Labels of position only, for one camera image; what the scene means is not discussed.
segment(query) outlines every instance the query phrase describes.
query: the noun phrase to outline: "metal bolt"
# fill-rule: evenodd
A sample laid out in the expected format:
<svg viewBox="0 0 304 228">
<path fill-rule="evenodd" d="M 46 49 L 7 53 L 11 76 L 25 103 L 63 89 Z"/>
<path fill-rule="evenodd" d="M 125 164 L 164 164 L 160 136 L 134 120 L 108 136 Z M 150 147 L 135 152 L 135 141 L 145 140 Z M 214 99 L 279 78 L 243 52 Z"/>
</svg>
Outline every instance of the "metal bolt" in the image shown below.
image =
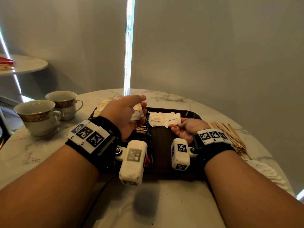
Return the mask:
<svg viewBox="0 0 304 228">
<path fill-rule="evenodd" d="M 115 156 L 120 156 L 123 153 L 123 149 L 120 147 L 116 148 Z"/>
<path fill-rule="evenodd" d="M 191 153 L 196 153 L 196 151 L 195 151 L 195 148 L 194 148 L 194 147 L 191 147 L 190 151 L 191 151 Z"/>
</svg>

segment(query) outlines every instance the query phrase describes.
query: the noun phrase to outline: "beige wall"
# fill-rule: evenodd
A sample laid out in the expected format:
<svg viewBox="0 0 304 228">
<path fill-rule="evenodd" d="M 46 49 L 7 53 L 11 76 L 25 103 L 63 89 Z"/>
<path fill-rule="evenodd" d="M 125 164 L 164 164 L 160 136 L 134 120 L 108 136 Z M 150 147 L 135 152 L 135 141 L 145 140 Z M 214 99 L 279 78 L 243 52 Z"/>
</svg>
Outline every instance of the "beige wall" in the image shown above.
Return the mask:
<svg viewBox="0 0 304 228">
<path fill-rule="evenodd" d="M 136 0 L 131 88 L 204 103 L 304 188 L 304 0 Z"/>
<path fill-rule="evenodd" d="M 0 0 L 11 52 L 50 68 L 20 76 L 24 95 L 123 88 L 127 0 Z"/>
</svg>

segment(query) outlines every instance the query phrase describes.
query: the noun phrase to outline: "white ceramic cup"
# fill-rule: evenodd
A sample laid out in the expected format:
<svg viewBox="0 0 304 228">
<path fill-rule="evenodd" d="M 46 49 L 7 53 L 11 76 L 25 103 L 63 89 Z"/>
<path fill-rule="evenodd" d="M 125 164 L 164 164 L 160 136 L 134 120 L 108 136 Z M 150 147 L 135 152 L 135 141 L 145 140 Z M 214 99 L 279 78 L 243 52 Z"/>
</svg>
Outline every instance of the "white ceramic cup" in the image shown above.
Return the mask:
<svg viewBox="0 0 304 228">
<path fill-rule="evenodd" d="M 14 111 L 32 135 L 43 136 L 53 132 L 61 118 L 61 113 L 54 111 L 54 107 L 55 103 L 52 101 L 36 100 L 21 103 L 14 107 Z"/>
<path fill-rule="evenodd" d="M 73 119 L 78 110 L 83 106 L 83 101 L 76 100 L 77 94 L 71 91 L 55 91 L 45 95 L 47 100 L 55 102 L 55 110 L 62 113 L 62 121 Z M 76 109 L 76 102 L 80 101 L 81 107 Z"/>
</svg>

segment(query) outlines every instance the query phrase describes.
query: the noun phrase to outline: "wristband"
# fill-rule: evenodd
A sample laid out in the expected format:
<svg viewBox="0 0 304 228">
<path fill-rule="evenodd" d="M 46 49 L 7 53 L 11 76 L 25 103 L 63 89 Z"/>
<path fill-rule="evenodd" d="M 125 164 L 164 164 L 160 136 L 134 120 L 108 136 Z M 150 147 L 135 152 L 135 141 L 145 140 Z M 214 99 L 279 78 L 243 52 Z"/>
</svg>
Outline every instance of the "wristband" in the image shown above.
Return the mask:
<svg viewBox="0 0 304 228">
<path fill-rule="evenodd" d="M 67 138 L 66 145 L 76 150 L 101 171 L 104 166 L 101 154 L 110 146 L 116 147 L 118 141 L 121 141 L 121 133 L 108 119 L 96 117 L 91 121 L 82 121 L 67 135 Z"/>
<path fill-rule="evenodd" d="M 193 136 L 192 146 L 195 148 L 197 157 L 203 160 L 204 166 L 217 154 L 234 150 L 232 142 L 226 135 L 217 129 L 201 130 Z"/>
</svg>

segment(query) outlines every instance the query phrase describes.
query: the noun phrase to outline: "person's left hand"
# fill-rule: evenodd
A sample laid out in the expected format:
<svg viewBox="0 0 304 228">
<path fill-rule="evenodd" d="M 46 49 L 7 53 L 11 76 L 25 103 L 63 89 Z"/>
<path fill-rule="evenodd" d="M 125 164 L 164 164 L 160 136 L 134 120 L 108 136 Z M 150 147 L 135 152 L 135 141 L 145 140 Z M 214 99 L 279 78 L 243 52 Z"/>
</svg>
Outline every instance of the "person's left hand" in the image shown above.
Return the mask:
<svg viewBox="0 0 304 228">
<path fill-rule="evenodd" d="M 99 116 L 110 120 L 120 130 L 122 140 L 128 138 L 132 131 L 138 126 L 145 123 L 146 117 L 142 116 L 137 122 L 130 122 L 132 114 L 134 114 L 133 107 L 140 103 L 143 113 L 147 113 L 147 103 L 145 95 L 129 95 L 122 98 L 110 101 L 101 111 Z"/>
</svg>

